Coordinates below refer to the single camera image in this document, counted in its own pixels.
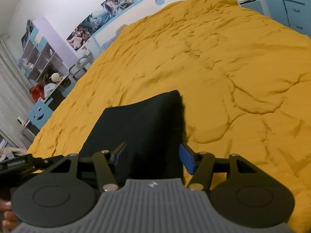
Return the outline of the person's left hand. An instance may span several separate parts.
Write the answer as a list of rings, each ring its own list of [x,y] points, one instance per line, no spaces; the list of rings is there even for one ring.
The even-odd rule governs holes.
[[[2,219],[2,227],[7,230],[14,230],[18,225],[19,222],[17,220],[16,215],[12,210],[12,203],[11,201],[6,201],[1,199],[0,201],[0,210],[1,214],[3,214]]]

